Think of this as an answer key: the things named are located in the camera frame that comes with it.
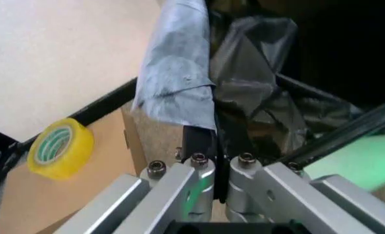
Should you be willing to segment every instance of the green surface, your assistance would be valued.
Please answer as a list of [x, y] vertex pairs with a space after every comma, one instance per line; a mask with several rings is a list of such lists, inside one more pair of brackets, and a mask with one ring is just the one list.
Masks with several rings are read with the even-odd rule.
[[307, 166], [312, 179], [339, 174], [366, 190], [385, 184], [385, 135], [368, 136]]

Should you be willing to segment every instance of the beige floor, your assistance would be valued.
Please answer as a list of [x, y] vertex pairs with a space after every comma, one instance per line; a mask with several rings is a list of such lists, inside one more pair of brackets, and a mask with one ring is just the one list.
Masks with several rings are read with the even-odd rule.
[[0, 132], [26, 141], [136, 77], [159, 14], [156, 0], [0, 1]]
[[[129, 102], [123, 108], [129, 111], [131, 104], [132, 102]], [[153, 121], [141, 110], [135, 110], [132, 115], [137, 124], [147, 161], [159, 159], [169, 165], [175, 163], [175, 148], [182, 145], [182, 127]], [[385, 202], [385, 186], [374, 194]], [[213, 203], [212, 221], [227, 222], [224, 205], [218, 201]]]

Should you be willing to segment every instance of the white surface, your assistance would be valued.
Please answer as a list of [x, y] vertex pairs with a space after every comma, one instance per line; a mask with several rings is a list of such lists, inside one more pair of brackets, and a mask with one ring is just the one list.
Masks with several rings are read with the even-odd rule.
[[155, 0], [0, 0], [0, 132], [25, 141], [128, 82]]

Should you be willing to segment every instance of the packing tape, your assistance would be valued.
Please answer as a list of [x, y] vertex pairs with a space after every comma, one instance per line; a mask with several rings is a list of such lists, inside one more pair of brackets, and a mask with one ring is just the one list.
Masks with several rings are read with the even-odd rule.
[[28, 168], [51, 179], [67, 179], [87, 162], [93, 146], [93, 134], [75, 119], [57, 121], [32, 144]]

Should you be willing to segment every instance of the green light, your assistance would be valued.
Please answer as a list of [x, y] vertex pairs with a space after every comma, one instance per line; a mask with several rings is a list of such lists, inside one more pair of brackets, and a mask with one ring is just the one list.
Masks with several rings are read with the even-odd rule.
[[183, 209], [184, 215], [183, 218], [184, 220], [188, 220], [188, 214], [193, 210], [195, 203], [198, 200], [198, 197], [201, 195], [201, 192], [209, 187], [211, 184], [210, 177], [206, 177], [204, 179], [201, 179], [197, 184], [192, 186], [189, 194], [189, 198], [187, 199], [185, 203], [185, 207]]
[[368, 136], [304, 169], [312, 179], [339, 174], [366, 190], [385, 184], [385, 135]]

